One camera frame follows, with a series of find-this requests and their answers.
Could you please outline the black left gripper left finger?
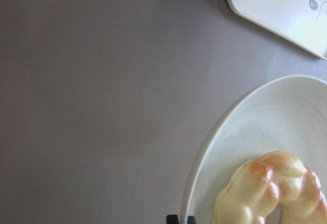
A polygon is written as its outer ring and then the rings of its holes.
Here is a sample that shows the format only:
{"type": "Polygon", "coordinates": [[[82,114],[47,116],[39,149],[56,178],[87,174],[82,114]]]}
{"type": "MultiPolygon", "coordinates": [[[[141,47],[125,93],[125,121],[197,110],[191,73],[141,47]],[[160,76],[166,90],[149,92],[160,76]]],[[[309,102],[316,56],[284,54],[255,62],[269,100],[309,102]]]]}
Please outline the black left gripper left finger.
{"type": "Polygon", "coordinates": [[[166,216],[166,224],[178,224],[178,215],[167,215],[166,216]]]}

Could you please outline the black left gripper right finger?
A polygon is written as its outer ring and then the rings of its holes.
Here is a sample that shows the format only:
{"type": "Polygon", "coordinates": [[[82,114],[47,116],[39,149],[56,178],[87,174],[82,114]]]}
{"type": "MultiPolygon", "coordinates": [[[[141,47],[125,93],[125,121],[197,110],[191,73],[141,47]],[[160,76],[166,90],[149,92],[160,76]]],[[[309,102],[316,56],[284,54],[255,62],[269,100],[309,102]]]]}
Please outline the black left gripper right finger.
{"type": "Polygon", "coordinates": [[[187,218],[187,224],[196,224],[196,220],[194,216],[188,216],[187,218]]]}

